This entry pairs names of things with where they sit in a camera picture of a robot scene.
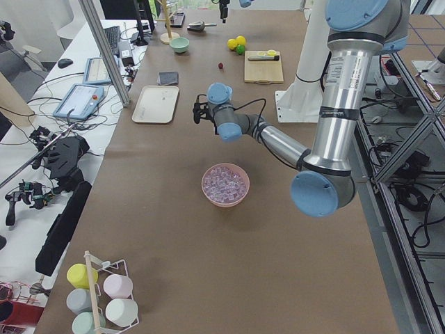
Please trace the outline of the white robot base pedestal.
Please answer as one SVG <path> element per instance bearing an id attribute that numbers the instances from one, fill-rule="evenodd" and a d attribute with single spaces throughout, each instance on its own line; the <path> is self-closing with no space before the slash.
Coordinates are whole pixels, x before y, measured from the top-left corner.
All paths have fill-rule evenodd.
<path id="1" fill-rule="evenodd" d="M 315 1 L 300 54 L 294 82 L 275 92 L 279 122 L 317 122 L 323 99 L 320 79 L 327 63 L 330 28 L 325 18 L 326 0 Z"/>

